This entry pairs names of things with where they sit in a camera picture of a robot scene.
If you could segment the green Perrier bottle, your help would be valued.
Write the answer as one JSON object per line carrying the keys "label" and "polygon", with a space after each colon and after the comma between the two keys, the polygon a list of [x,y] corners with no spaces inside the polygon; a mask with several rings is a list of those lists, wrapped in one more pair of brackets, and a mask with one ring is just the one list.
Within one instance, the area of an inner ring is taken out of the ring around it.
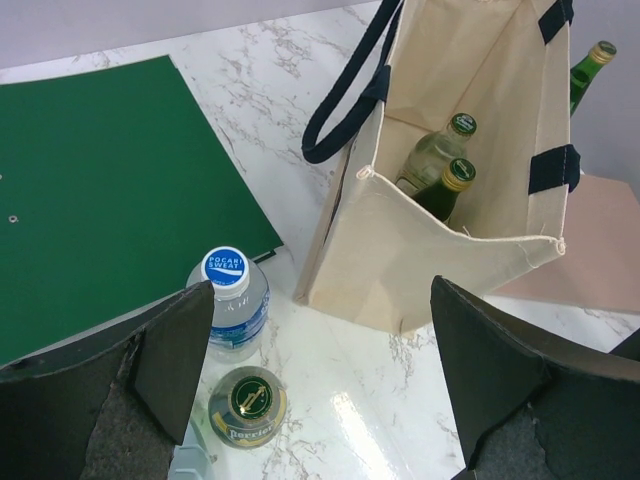
{"label": "green Perrier bottle", "polygon": [[279,431],[288,399],[282,382],[269,370],[238,367],[216,385],[208,402],[214,433],[232,448],[254,449]]}

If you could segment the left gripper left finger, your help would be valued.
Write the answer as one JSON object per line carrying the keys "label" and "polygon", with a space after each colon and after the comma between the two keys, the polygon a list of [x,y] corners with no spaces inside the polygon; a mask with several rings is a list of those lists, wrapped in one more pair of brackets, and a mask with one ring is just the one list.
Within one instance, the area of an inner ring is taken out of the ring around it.
{"label": "left gripper left finger", "polygon": [[185,437],[214,289],[151,309],[1,370],[4,479],[165,479]]}

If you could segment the beige canvas tote bag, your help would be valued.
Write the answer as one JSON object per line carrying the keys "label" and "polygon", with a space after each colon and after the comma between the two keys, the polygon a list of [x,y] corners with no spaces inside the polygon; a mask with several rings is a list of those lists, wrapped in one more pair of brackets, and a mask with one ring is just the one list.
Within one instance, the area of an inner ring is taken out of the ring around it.
{"label": "beige canvas tote bag", "polygon": [[565,252],[569,1],[384,1],[302,136],[342,159],[297,299],[394,334]]}

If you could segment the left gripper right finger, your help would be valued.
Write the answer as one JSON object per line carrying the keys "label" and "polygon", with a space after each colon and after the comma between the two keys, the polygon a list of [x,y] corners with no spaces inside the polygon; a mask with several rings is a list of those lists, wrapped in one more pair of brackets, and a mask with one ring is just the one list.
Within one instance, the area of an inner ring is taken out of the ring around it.
{"label": "left gripper right finger", "polygon": [[603,353],[437,276],[431,312],[460,479],[636,479],[639,335]]}

